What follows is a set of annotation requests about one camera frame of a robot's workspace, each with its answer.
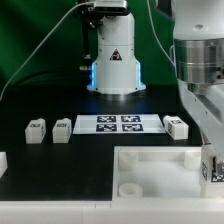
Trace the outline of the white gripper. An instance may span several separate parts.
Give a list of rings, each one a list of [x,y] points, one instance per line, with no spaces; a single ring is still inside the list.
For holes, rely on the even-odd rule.
[[[203,95],[191,92],[181,80],[178,88],[183,107],[217,152],[216,172],[224,174],[224,84],[209,85]]]

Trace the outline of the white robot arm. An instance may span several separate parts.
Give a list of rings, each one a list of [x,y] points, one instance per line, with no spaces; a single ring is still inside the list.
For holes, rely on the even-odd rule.
[[[158,0],[175,20],[174,64],[182,105],[215,151],[209,164],[224,174],[224,0]],[[106,96],[141,91],[140,66],[134,56],[134,18],[126,0],[93,0],[98,29],[98,57],[87,89]]]

